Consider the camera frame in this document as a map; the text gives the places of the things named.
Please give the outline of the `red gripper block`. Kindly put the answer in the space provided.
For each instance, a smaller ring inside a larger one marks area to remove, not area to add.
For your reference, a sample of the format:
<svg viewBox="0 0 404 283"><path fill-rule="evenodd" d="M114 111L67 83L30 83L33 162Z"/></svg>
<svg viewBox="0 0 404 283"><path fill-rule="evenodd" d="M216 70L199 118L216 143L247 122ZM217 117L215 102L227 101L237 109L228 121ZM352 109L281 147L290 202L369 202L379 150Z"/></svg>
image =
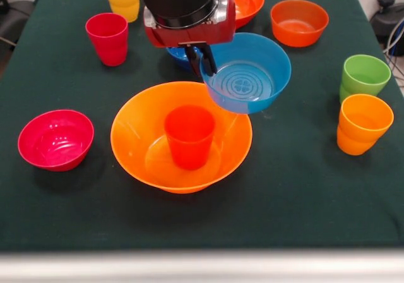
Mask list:
<svg viewBox="0 0 404 283"><path fill-rule="evenodd" d="M144 9L145 32L156 47L179 47L183 44L205 42L199 49L203 55L202 66L208 76L217 73L217 66L211 51L212 44L230 42L235 33L235 1L215 0L216 8L202 22L186 28L168 28L159 25L148 8ZM195 48L184 48L189 65L199 72L199 56Z"/></svg>

